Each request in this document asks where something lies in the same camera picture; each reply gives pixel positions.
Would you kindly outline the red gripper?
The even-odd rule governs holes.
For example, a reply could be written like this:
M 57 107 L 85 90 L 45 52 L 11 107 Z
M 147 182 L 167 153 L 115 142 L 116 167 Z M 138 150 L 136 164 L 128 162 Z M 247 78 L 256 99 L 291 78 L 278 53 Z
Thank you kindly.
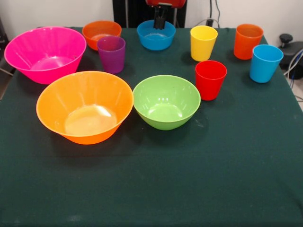
M 168 8 L 164 6 L 180 9 L 185 5 L 185 2 L 186 0 L 146 0 L 147 5 L 155 7 L 154 28 L 161 30 L 165 28 Z

